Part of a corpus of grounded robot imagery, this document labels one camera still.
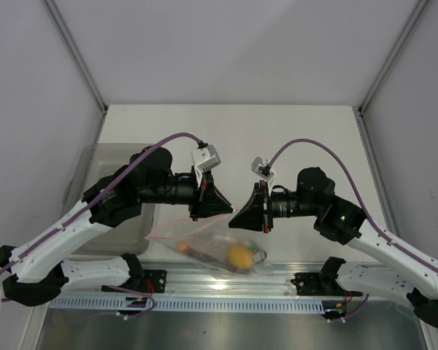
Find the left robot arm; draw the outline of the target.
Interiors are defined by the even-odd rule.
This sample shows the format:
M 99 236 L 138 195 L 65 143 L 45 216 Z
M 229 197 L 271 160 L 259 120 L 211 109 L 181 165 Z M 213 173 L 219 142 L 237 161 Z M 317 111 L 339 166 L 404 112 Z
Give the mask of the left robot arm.
M 169 150 L 145 147 L 113 175 L 87 189 L 64 217 L 34 240 L 0 247 L 0 267 L 10 273 L 2 282 L 5 299 L 32 307 L 73 289 L 141 291 L 145 271 L 135 254 L 97 261 L 70 260 L 69 255 L 138 217 L 145 204 L 187 206 L 193 221 L 230 214 L 232 205 L 212 176 L 212 169 L 220 164 L 215 148 L 200 144 L 192 161 L 189 172 L 173 173 Z

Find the clear zip top bag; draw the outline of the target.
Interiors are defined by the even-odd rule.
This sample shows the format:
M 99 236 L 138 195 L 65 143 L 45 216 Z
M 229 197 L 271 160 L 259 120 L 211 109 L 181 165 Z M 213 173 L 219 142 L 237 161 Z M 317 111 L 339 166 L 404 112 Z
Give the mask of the clear zip top bag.
M 242 276 L 235 273 L 213 270 L 200 262 L 196 262 L 183 254 L 175 251 L 177 243 L 185 242 L 193 249 L 209 254 L 218 259 L 225 259 L 226 250 L 232 244 L 243 244 L 248 247 L 249 241 L 255 241 L 261 245 L 252 235 L 244 230 L 228 227 L 228 222 L 238 212 L 236 206 L 231 214 L 221 214 L 205 219 L 193 221 L 189 217 L 171 220 L 158 225 L 147 235 L 147 240 L 156 242 L 179 256 L 189 259 L 197 267 L 208 275 L 217 279 L 248 277 L 263 275 L 272 269 L 272 263 L 268 255 L 268 263 L 264 268 L 251 268 L 251 274 Z

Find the orange papaya slice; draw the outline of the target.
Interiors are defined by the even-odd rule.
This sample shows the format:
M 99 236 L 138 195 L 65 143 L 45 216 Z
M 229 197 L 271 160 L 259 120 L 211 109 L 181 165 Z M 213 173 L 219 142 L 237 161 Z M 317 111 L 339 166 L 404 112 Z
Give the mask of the orange papaya slice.
M 236 269 L 231 264 L 227 262 L 227 259 L 221 260 L 215 258 L 209 254 L 199 252 L 193 249 L 190 245 L 185 242 L 177 243 L 175 246 L 175 251 L 177 253 L 183 254 L 191 259 L 194 259 L 196 262 L 202 263 L 206 266 L 209 266 L 213 270 L 219 270 L 222 272 L 235 273 L 242 276 L 247 276 L 251 274 L 251 268 L 248 269 Z

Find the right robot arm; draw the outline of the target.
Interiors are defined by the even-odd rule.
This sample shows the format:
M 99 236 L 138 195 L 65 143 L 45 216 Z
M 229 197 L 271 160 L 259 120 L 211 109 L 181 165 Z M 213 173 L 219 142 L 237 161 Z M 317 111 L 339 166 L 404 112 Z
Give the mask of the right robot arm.
M 320 168 L 297 176 L 296 190 L 261 180 L 248 202 L 229 222 L 234 229 L 269 233 L 280 218 L 314 217 L 324 238 L 363 252 L 387 269 L 330 257 L 318 273 L 296 273 L 298 295 L 374 295 L 413 310 L 438 329 L 438 260 L 413 248 L 369 221 L 362 208 L 335 194 L 335 183 Z

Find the yellow lemon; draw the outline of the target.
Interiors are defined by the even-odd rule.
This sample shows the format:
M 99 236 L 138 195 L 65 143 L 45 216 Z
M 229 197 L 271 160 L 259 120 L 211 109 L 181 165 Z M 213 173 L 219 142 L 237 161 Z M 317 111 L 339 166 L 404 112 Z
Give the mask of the yellow lemon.
M 233 244 L 227 250 L 226 259 L 236 269 L 248 269 L 254 264 L 254 253 L 245 245 Z

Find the green onion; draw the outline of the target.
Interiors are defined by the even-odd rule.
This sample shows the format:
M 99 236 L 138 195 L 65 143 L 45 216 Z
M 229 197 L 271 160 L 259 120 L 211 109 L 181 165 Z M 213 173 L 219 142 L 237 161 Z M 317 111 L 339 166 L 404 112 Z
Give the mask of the green onion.
M 253 253 L 253 268 L 264 268 L 268 263 L 267 251 L 255 241 L 249 241 L 248 248 Z

